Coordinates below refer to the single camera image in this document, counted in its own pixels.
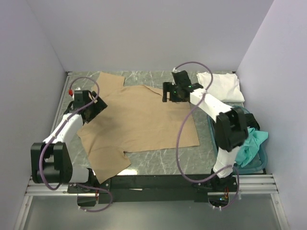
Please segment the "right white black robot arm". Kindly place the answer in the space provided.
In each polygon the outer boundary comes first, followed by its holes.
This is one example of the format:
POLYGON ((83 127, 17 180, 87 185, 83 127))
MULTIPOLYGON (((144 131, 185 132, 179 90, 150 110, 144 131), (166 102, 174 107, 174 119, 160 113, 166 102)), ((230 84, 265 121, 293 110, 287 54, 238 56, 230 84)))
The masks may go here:
POLYGON ((189 102, 195 108, 204 111, 215 123, 218 155, 213 166, 213 173, 202 180, 193 180, 187 177, 180 167, 179 157, 176 156, 178 170, 187 181, 199 184, 208 180, 215 191, 222 191, 227 186, 227 177, 234 170, 237 153, 248 138, 246 117, 242 109, 231 107, 211 94, 208 90, 213 83, 213 78, 206 87, 199 83, 192 83, 188 73, 173 69, 173 82, 163 83, 162 101, 189 102))

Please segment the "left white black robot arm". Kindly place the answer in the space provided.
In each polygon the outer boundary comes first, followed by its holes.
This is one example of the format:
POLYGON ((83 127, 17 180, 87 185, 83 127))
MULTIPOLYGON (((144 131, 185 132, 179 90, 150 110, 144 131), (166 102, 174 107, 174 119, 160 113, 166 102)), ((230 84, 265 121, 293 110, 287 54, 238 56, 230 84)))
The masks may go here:
POLYGON ((88 169, 77 173, 69 156, 67 146, 81 127, 91 122, 107 104, 94 91, 69 90, 73 100, 64 111, 59 125, 43 142, 31 146, 32 180, 36 184, 70 182, 79 183, 86 193, 95 189, 96 181, 88 169))

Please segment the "tan t shirt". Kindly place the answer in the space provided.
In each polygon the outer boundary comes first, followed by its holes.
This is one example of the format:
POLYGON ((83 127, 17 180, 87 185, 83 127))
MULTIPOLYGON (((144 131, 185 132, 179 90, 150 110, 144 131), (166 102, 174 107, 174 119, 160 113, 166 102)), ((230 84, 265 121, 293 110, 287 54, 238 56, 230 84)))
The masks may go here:
POLYGON ((100 73, 93 90, 107 108, 77 133, 100 183, 130 166, 128 152, 200 144, 189 103, 164 103, 161 89, 125 86, 124 81, 100 73))

